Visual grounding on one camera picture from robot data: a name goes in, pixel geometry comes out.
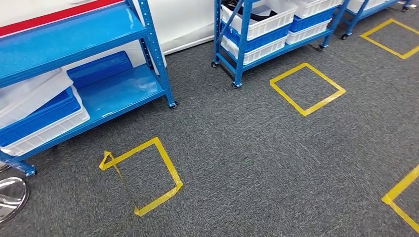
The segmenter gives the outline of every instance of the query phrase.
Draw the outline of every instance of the plastic tray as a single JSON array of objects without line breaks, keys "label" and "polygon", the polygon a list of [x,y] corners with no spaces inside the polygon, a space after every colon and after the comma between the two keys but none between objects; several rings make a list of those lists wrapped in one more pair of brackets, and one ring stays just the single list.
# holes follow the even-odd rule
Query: plastic tray
[{"label": "plastic tray", "polygon": [[[252,40],[284,25],[290,24],[293,21],[294,12],[297,10],[297,6],[288,0],[261,0],[253,3],[252,13],[263,15],[263,12],[259,12],[258,9],[261,9],[264,6],[275,11],[277,15],[259,22],[250,20],[247,40]],[[221,6],[222,21],[228,22],[232,14],[233,12],[230,9],[223,5]],[[238,34],[241,34],[242,16],[238,14],[234,16],[231,26]]]},{"label": "plastic tray", "polygon": [[[222,27],[224,27],[226,24],[224,22],[221,22]],[[245,52],[250,52],[252,50],[255,50],[259,47],[262,47],[266,44],[269,44],[273,41],[276,41],[288,34],[288,30],[290,29],[291,24],[285,25],[283,27],[280,27],[279,29],[276,29],[274,31],[271,31],[267,34],[264,34],[260,37],[257,37],[255,39],[246,41],[245,44]],[[233,43],[236,45],[239,45],[240,42],[240,34],[230,27],[225,31],[224,34],[227,38],[229,38]]]},{"label": "plastic tray", "polygon": [[[378,6],[384,2],[386,1],[385,0],[369,0],[367,5],[364,8],[364,11],[370,8],[373,8],[375,6]],[[358,13],[363,3],[364,3],[363,0],[350,0],[346,9],[352,11],[353,13]]]},{"label": "plastic tray", "polygon": [[[248,53],[245,53],[245,58],[243,60],[243,65],[247,65],[249,63],[252,63],[260,58],[263,58],[264,56],[271,54],[275,51],[277,51],[280,48],[283,48],[285,46],[285,40],[287,39],[287,36],[284,36],[276,41],[273,41],[269,44],[266,44],[258,49],[255,49],[253,51],[250,51]],[[223,36],[223,39],[221,40],[221,46],[229,51],[236,59],[238,59],[239,55],[239,48],[236,44],[234,44],[231,40],[229,40],[226,36]]]},{"label": "plastic tray", "polygon": [[80,89],[131,68],[127,53],[121,51],[70,69],[67,74],[74,81],[74,87]]},{"label": "plastic tray", "polygon": [[90,119],[89,114],[82,105],[82,99],[78,95],[76,89],[71,87],[77,102],[80,105],[80,109],[58,121],[51,123],[50,125],[31,133],[18,141],[0,148],[0,150],[11,156],[21,156],[34,148],[58,137],[59,135],[77,127],[78,125],[88,121]]},{"label": "plastic tray", "polygon": [[30,115],[72,84],[63,70],[56,69],[0,88],[0,129]]},{"label": "plastic tray", "polygon": [[307,18],[342,4],[342,0],[291,0],[298,5],[295,12],[299,18]]},{"label": "plastic tray", "polygon": [[290,27],[290,31],[291,32],[302,31],[306,28],[309,28],[319,23],[322,23],[324,21],[327,21],[331,19],[331,17],[333,16],[333,12],[336,8],[337,6],[329,10],[317,13],[316,15],[313,15],[307,18],[299,18],[298,16],[294,16],[294,21]]},{"label": "plastic tray", "polygon": [[0,129],[0,147],[10,145],[78,110],[80,104],[68,88],[26,118]]},{"label": "plastic tray", "polygon": [[304,29],[302,31],[298,32],[288,32],[288,38],[287,38],[287,44],[293,44],[297,43],[301,40],[305,40],[307,38],[310,38],[312,36],[315,36],[321,32],[324,32],[327,29],[328,23],[331,21],[331,19],[319,23],[317,25],[314,25],[310,28]]}]

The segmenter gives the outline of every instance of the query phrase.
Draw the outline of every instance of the carpet floor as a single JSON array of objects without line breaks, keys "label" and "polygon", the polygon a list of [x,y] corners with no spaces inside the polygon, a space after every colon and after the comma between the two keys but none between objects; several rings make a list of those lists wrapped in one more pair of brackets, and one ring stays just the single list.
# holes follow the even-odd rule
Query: carpet floor
[{"label": "carpet floor", "polygon": [[[233,89],[212,68],[212,42],[167,57],[176,100],[146,104],[28,162],[30,198],[0,236],[413,237],[418,234],[380,199],[419,163],[419,53],[403,60],[359,37],[394,18],[419,29],[419,12],[396,4],[360,21],[347,40],[336,31],[243,75]],[[407,52],[419,35],[391,25],[371,38]],[[269,80],[309,63],[346,90],[302,116]],[[277,86],[307,109],[336,92],[309,70]],[[98,168],[159,137],[183,187],[143,217],[143,207],[174,187],[155,147]],[[9,169],[0,179],[22,177]],[[419,222],[419,181],[396,200]]]}]

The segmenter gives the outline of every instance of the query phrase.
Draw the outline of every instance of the metal stand base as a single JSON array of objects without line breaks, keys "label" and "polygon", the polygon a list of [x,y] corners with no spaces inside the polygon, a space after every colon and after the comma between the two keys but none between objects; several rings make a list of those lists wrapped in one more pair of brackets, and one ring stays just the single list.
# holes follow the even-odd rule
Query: metal stand base
[{"label": "metal stand base", "polygon": [[28,200],[29,190],[20,178],[0,181],[0,223],[15,216]]},{"label": "metal stand base", "polygon": [[8,166],[7,164],[0,161],[0,173],[2,173],[3,171],[5,171],[9,168],[10,168],[10,166]]}]

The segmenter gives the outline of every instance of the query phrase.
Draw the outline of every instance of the red stripe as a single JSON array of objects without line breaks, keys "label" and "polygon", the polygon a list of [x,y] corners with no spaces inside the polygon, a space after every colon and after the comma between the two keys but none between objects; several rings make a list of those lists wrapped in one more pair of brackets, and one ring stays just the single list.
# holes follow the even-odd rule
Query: red stripe
[{"label": "red stripe", "polygon": [[62,11],[54,12],[48,15],[32,18],[26,21],[21,21],[11,25],[0,27],[0,37],[14,32],[22,31],[35,26],[43,25],[49,22],[57,21],[63,18],[81,14],[83,12],[91,11],[103,6],[120,2],[122,0],[96,0],[80,6],[75,6]]}]

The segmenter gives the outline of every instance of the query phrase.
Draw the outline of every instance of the floor marking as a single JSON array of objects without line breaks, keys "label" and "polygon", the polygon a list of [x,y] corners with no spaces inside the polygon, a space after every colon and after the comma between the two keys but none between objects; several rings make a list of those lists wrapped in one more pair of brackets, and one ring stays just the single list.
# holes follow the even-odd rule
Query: floor marking
[{"label": "floor marking", "polygon": [[419,234],[419,225],[394,203],[396,197],[399,196],[411,183],[413,183],[418,176],[419,165],[410,171],[406,177],[396,184],[396,186],[388,191],[388,193],[381,198],[381,201],[393,208],[393,210]]},{"label": "floor marking", "polygon": [[419,51],[419,45],[418,45],[418,46],[416,46],[414,49],[410,50],[409,52],[407,52],[407,53],[405,53],[405,54],[401,54],[401,53],[396,52],[396,51],[394,51],[394,50],[392,50],[392,49],[390,49],[390,48],[388,48],[388,47],[386,47],[386,46],[384,46],[384,45],[380,44],[379,42],[377,42],[377,41],[375,41],[375,40],[373,40],[373,39],[371,39],[371,38],[369,38],[369,37],[368,37],[368,36],[369,36],[369,35],[371,35],[372,33],[377,32],[377,31],[378,31],[378,30],[380,30],[381,28],[383,28],[383,27],[385,27],[385,26],[387,26],[387,25],[389,25],[389,24],[391,24],[391,23],[397,24],[397,25],[399,25],[399,26],[401,26],[401,27],[403,27],[403,28],[405,28],[405,29],[407,29],[407,30],[409,30],[409,31],[412,31],[412,32],[414,32],[414,33],[416,33],[416,34],[418,34],[418,35],[419,35],[419,31],[418,31],[418,30],[413,29],[412,27],[406,26],[405,24],[403,24],[403,23],[401,23],[401,22],[398,22],[398,21],[394,20],[393,18],[390,18],[390,19],[388,19],[387,21],[385,21],[385,22],[383,22],[383,23],[379,24],[378,26],[376,26],[376,27],[374,27],[374,28],[370,29],[369,31],[367,31],[367,32],[365,32],[365,33],[363,33],[363,34],[361,34],[361,35],[360,35],[360,37],[362,37],[362,38],[364,38],[364,39],[368,40],[369,42],[371,42],[371,43],[373,43],[373,44],[377,45],[378,47],[380,47],[380,48],[382,48],[382,49],[386,50],[387,52],[390,52],[390,53],[392,53],[392,54],[394,54],[394,55],[396,55],[396,56],[398,56],[398,57],[400,57],[400,58],[402,58],[402,59],[407,59],[407,58],[409,58],[410,56],[412,56],[412,55],[414,55],[415,53],[417,53],[417,52]]},{"label": "floor marking", "polygon": [[[275,83],[278,82],[279,80],[297,72],[298,70],[303,69],[304,67],[308,67],[310,70],[312,70],[314,73],[316,73],[317,75],[319,75],[321,78],[323,78],[324,80],[326,80],[328,83],[330,83],[332,86],[334,86],[337,89],[337,92],[333,93],[331,96],[327,97],[326,99],[320,101],[319,103],[313,105],[312,107],[304,110],[303,108],[301,108],[293,99],[291,99],[291,97],[289,97],[283,90],[281,90]],[[342,87],[340,87],[338,84],[336,84],[336,82],[334,82],[333,80],[331,80],[330,78],[328,78],[326,75],[324,75],[323,73],[321,73],[319,70],[317,70],[316,68],[314,68],[313,66],[311,66],[308,63],[303,63],[300,64],[298,66],[296,66],[295,68],[277,76],[276,78],[273,78],[269,81],[269,84],[271,85],[271,87],[273,87],[276,92],[278,92],[280,95],[282,95],[282,97],[284,97],[290,104],[292,104],[292,106],[294,106],[294,108],[300,112],[300,114],[302,114],[303,116],[307,116],[309,114],[311,114],[312,112],[318,110],[319,108],[325,106],[327,103],[331,102],[332,100],[338,98],[339,96],[341,96],[343,93],[345,93],[345,89],[343,89]]]},{"label": "floor marking", "polygon": [[114,156],[110,152],[105,151],[104,158],[103,158],[102,162],[99,164],[99,168],[101,170],[105,170],[105,169],[113,166],[115,168],[116,172],[118,173],[118,175],[119,175],[119,177],[120,177],[120,179],[121,179],[121,181],[122,181],[125,189],[128,192],[128,188],[126,186],[125,180],[123,179],[122,174],[121,174],[121,172],[119,171],[119,169],[117,168],[116,165],[119,162],[123,161],[124,159],[126,159],[126,158],[134,155],[135,153],[137,153],[137,152],[139,152],[139,151],[141,151],[143,149],[146,149],[147,147],[150,147],[152,145],[155,145],[156,148],[157,148],[157,150],[159,151],[160,156],[162,157],[163,161],[165,162],[166,167],[168,168],[169,173],[172,176],[172,178],[173,178],[174,183],[176,184],[176,186],[172,190],[168,191],[167,193],[163,194],[161,197],[157,198],[156,200],[152,201],[151,203],[149,203],[148,205],[146,205],[145,207],[143,207],[142,209],[139,209],[135,205],[133,199],[131,198],[131,202],[134,204],[134,214],[135,215],[138,215],[138,216],[145,215],[147,212],[153,210],[158,205],[162,204],[163,202],[167,201],[169,198],[173,197],[177,193],[177,191],[179,191],[179,189],[183,185],[183,183],[180,180],[180,177],[177,174],[176,169],[174,168],[174,166],[173,166],[173,164],[172,164],[172,162],[171,162],[168,154],[166,153],[166,151],[165,151],[165,149],[164,149],[164,147],[163,147],[160,139],[158,137],[155,137],[155,138],[151,139],[150,141],[147,141],[147,142],[139,145],[138,147],[136,147],[136,148],[134,148],[134,149],[126,152],[125,154],[122,154],[121,156],[119,156],[117,158],[114,158]]}]

